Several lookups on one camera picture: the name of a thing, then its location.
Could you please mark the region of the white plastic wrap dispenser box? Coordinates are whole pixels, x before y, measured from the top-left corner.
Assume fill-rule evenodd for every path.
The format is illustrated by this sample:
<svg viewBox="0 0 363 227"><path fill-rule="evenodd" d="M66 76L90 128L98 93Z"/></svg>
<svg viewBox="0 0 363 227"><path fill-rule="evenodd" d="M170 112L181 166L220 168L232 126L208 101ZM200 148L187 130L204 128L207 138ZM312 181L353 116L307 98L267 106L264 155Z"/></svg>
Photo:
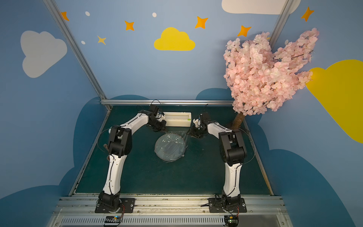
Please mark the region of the white plastic wrap dispenser box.
<svg viewBox="0 0 363 227"><path fill-rule="evenodd" d="M164 112L163 120L166 127L190 127L192 114L190 112Z"/></svg>

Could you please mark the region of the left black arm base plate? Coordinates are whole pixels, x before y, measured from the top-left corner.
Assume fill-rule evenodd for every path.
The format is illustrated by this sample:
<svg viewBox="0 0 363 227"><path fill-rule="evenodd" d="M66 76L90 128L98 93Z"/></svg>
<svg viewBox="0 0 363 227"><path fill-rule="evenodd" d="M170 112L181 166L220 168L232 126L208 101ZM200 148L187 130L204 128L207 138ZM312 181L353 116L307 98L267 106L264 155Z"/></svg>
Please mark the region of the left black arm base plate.
<svg viewBox="0 0 363 227"><path fill-rule="evenodd" d="M133 213L135 198L112 198L110 201L99 199L95 213Z"/></svg>

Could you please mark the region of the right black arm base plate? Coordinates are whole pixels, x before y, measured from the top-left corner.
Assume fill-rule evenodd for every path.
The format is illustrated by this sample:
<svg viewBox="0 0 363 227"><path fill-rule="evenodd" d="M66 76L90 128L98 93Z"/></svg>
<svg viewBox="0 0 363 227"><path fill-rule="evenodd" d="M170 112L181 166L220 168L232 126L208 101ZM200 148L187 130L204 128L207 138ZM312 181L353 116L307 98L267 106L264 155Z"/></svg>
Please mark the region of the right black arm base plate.
<svg viewBox="0 0 363 227"><path fill-rule="evenodd" d="M210 213L247 213L247 206L244 198L208 198Z"/></svg>

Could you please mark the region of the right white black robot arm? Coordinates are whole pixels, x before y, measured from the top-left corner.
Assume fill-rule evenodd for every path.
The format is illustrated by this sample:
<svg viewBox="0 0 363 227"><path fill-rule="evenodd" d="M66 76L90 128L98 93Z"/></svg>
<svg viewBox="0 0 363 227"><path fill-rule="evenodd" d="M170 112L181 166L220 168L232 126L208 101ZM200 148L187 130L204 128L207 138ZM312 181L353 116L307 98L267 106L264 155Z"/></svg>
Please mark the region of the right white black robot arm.
<svg viewBox="0 0 363 227"><path fill-rule="evenodd" d="M247 157L247 150L239 129L229 129L216 121L212 121L208 113L201 113L197 119L193 119L190 135L194 138L202 138L210 134L219 140L220 156L225 164L225 183L222 198L218 201L218 207L227 208L239 205L240 174Z"/></svg>

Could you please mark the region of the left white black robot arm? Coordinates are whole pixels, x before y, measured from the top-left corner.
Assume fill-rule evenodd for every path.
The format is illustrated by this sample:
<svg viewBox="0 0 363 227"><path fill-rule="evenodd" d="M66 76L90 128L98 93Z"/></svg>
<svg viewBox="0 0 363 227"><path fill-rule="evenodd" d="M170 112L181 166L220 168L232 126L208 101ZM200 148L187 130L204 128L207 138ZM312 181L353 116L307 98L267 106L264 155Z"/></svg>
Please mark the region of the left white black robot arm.
<svg viewBox="0 0 363 227"><path fill-rule="evenodd" d="M120 207L121 176L127 156L132 150L132 135L141 127L149 125L160 131L166 127L164 114L156 105L139 111L124 124L109 130L109 168L105 186L99 195L99 202L115 212Z"/></svg>

